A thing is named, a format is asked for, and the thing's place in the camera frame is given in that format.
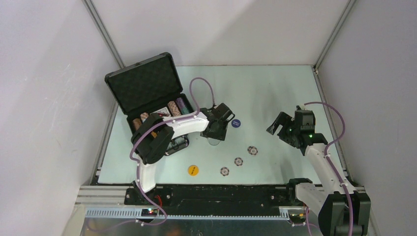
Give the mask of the blue small blind button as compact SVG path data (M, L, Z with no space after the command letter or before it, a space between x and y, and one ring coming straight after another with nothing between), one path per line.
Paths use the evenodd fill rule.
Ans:
M233 119L231 121L231 125L234 128L239 128L241 126L241 121L239 119Z

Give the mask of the black poker set case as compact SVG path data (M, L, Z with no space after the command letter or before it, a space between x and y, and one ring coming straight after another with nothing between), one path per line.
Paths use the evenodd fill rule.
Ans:
M140 114L153 114L168 107L168 102L181 97L191 113L194 112L183 87L170 53L164 52L105 76L105 83L116 99L132 137L135 133L132 121Z

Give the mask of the clear round dealer button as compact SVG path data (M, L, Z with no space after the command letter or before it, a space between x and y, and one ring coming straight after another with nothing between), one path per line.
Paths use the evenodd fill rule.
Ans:
M220 140L217 140L217 139L208 139L208 143L210 144L210 145L212 145L212 146L217 146L217 145L219 145L220 144Z

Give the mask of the black triangular all-in marker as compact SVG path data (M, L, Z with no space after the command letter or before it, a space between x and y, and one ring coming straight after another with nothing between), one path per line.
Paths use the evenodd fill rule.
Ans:
M168 107L160 108L160 109L154 111L153 113L158 114L160 117L171 117L172 116Z

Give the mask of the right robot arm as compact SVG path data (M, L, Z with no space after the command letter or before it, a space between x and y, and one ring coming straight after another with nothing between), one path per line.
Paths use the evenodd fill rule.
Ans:
M321 185L302 178L289 180L287 189L292 200L299 200L318 217L324 236L365 236L368 233L371 201L333 164L328 141L315 131L316 119L310 110L295 110L294 116L280 112L267 132L299 149L313 166Z

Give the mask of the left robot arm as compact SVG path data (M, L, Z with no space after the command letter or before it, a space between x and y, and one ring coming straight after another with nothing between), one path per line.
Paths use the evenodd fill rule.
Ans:
M156 187L156 162L165 155L171 140L200 133L203 138L224 141L234 118L235 114L224 103L176 117L150 114L131 138L129 158L137 165L135 184L145 193Z

